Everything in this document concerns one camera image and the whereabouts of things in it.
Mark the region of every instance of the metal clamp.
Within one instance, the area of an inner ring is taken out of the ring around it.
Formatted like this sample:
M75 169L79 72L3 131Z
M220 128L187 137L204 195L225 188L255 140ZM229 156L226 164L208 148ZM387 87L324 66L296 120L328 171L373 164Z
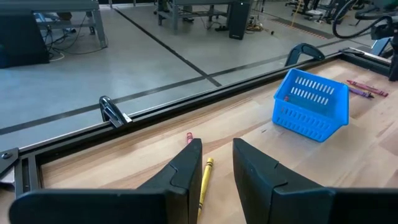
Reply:
M325 55L319 49L310 44L302 43L298 44L290 51L289 56L286 60L285 67L296 64L299 61L299 57L301 54L311 56L316 60L325 59Z
M119 110L108 96L99 98L99 109L101 110L102 120L104 122L110 121L115 128L132 121L125 113Z

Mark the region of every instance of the black box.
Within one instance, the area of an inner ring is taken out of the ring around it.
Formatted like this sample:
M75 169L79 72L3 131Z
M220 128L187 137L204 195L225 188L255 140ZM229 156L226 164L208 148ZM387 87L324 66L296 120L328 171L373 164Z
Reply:
M247 2L234 2L229 15L229 38L242 40L248 25L250 4Z
M48 62L49 53L32 11L0 11L0 68Z

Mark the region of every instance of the metal workbench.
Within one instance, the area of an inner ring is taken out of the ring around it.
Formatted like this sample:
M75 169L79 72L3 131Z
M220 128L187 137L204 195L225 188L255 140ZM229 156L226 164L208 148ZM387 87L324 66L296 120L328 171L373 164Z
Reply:
M171 8L170 12L164 12L163 9L163 1L166 0L158 0L157 4L157 15L159 25L162 25L162 20L164 18L172 20L173 29L177 31L178 29L178 19L182 18L192 18L192 17L203 17L207 16L209 21L212 21L213 16L224 16L227 18L227 26L229 21L229 11L230 5L237 0L173 0L170 1ZM242 2L252 3L253 0L244 0ZM226 12L217 11L214 9L215 5L227 4L228 10ZM181 11L179 9L180 6L210 6L208 11L200 11L200 12L187 12Z
M29 9L38 13L49 12L91 12L84 24L73 24L70 21L38 22L41 29L51 26L53 29L72 27L92 27L96 30L102 48L107 47L102 23L100 5L94 0L0 0L0 8L5 10Z

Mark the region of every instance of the black metal frame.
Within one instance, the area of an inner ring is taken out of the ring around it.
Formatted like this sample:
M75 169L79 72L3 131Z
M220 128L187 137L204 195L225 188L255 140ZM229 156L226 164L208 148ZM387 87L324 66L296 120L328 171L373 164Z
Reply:
M118 128L115 128L110 121L107 121L96 126L23 147L19 149L18 158L12 165L15 171L14 188L16 197L25 192L45 187L42 183L41 173L41 165L43 164L216 103L220 100L230 98L245 91L258 88L267 83L280 80L284 78L290 68L295 67L306 70L338 59L370 69L381 75L388 76L389 74L389 64L385 59L355 49L346 49L331 54L322 61L309 60L298 63L241 82L222 86L214 90L208 90L203 93L182 98L181 100L172 101L165 105L131 114L129 117L132 119L132 122L126 123ZM0 168L6 166L6 162L8 162L7 159L0 159Z

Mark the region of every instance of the black floor line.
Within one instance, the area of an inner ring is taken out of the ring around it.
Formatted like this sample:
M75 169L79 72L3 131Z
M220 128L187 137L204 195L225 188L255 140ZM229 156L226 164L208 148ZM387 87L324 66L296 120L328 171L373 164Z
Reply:
M333 42L330 42L330 43L327 43L327 44L321 44L321 45L317 46L317 48L320 49L322 47L327 47L327 46L330 46L330 45L333 45L333 44L338 44L338 43L341 43L341 42L344 42L344 41L347 41L347 40L348 39L339 39L339 40L336 40L336 41L333 41ZM254 67L257 67L257 66L265 65L267 63L275 62L277 60L286 58L287 56L289 56L289 55L285 54L285 55L269 58L269 59L266 59L266 60L261 60L259 62L253 62L253 63L249 63L247 65L242 65L242 66L238 66L238 67L235 67L235 68L229 68L229 69L222 70L222 71L219 71L219 72L211 73L211 74L209 74L209 76L210 77L217 77L219 75L225 75L225 74L230 73L230 72L235 72L235 71L244 70L244 69L248 69L248 68L254 68Z
M288 55L285 54L285 55L269 58L267 60L261 60L259 62L253 62L253 63L247 64L247 65L242 65L242 66L239 66L239 67L230 68L230 69L223 70L223 71L220 71L220 72L215 72L215 73L209 74L209 76L217 77L219 75L225 75L225 74L228 74L230 72L235 72L235 71L244 70L244 69L248 69L248 68L254 68L254 67L257 67L257 66L265 65L267 63L275 62L277 60L286 58L287 56Z
M169 90L169 89L176 88L176 87L179 87L179 86L183 86L183 85L187 85L187 84L190 84L190 83L198 82L198 81L201 81L201 80L204 80L204 79L205 79L205 77L191 78L191 79L184 80L184 81L181 81L181 82L177 82L177 83L173 83L173 84L169 84L169 85L153 88L151 90L146 90L146 91L142 91L142 92L139 92L139 93L131 94L131 95L128 95L128 96L123 96L123 97L120 97L120 98L116 98L116 99L113 99L113 101L114 101L114 103L122 103L122 102L125 102L125 101L129 101L129 100L133 100L133 99L136 99L136 98L140 98L142 96L150 95L150 94L153 94L153 93L158 93L160 91ZM38 126L38 125L41 125L41 124L45 124L45 123L49 123L49 122L52 122L52 121L56 121L56 120L59 120L59 119L62 119L62 118L68 118L68 117L75 116L75 115L78 115L78 114L82 114L82 113L86 113L86 112L89 112L89 111L97 110L99 108L100 107L98 106L98 104L85 106L85 107L78 108L78 109L71 110L71 111L67 111L67 112L64 112L64 113L59 113L59 114L51 115L51 116L48 116L48 117L45 117L45 118L40 118L40 119L36 119L36 120L33 120L33 121L28 121L26 123L21 123L21 124L16 124L16 125L9 126L9 127L6 127L6 128L1 128L0 129L0 136L3 135L3 134L9 134L9 133L13 133L15 131L20 131L20 130L23 130L25 128L31 128L31 127Z
M355 41L355 40L349 40L349 41L354 42L355 44L359 44L359 45L363 45L363 46L366 46L366 47L370 47L370 48L371 48L371 46L369 46L368 44L363 44L363 43L360 43L360 42Z
M221 84L216 81L214 78L211 78L206 72L204 72L202 69L198 68L196 65L192 64L190 61L188 61L187 59L185 59L183 56L181 56L179 53L177 53L175 50L173 50L171 47L169 47L168 45L166 45L165 43L163 43L162 41L160 41L157 37L155 37L154 35L152 35L150 32L148 32L147 30L145 30L142 26L140 26L138 23L134 22L132 19L130 19L128 16L124 15L119 9L113 8L117 13L119 13L121 16L123 16L123 18L125 18L126 20L128 20L131 24L133 24L134 26L136 26L138 29L140 29L141 31L143 31L143 33L145 33L146 35L148 35L150 38L152 38L154 41L156 41L158 44L160 44L161 46L163 46L164 48L166 48L170 53L174 54L176 57L178 57L181 61L183 61L184 63L186 63L189 67L193 68L195 71L197 71L200 75L202 75L203 77L205 77L209 82L211 82L213 85L220 87Z

